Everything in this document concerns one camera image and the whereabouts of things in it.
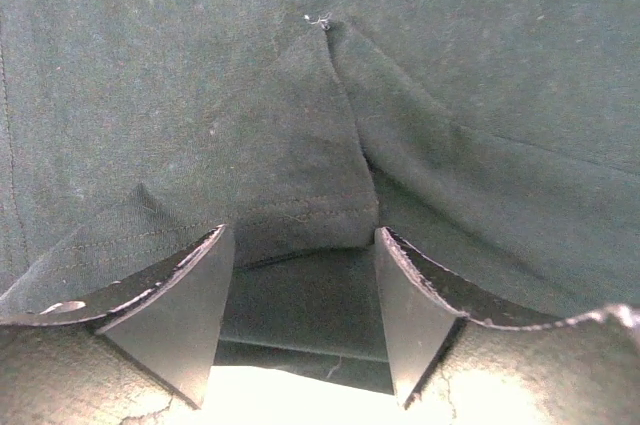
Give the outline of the black t-shirt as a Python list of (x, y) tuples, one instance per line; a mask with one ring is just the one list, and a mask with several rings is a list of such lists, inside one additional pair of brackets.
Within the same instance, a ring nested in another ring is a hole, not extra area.
[(1, 0), (1, 313), (217, 226), (224, 334), (378, 357), (377, 229), (448, 377), (639, 390), (639, 0)]

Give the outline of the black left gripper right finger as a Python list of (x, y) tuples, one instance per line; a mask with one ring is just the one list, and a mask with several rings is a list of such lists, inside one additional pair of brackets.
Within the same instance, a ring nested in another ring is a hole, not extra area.
[(384, 337), (398, 403), (409, 408), (464, 331), (502, 340), (593, 327), (639, 346), (639, 310), (606, 305), (558, 318), (499, 297), (425, 256), (388, 227), (375, 232), (374, 266)]

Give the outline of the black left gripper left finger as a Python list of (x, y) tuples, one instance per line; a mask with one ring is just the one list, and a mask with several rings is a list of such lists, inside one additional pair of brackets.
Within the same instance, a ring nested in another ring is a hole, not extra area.
[(4, 330), (82, 325), (196, 408), (203, 405), (233, 272), (219, 225), (196, 242), (88, 295), (4, 316)]

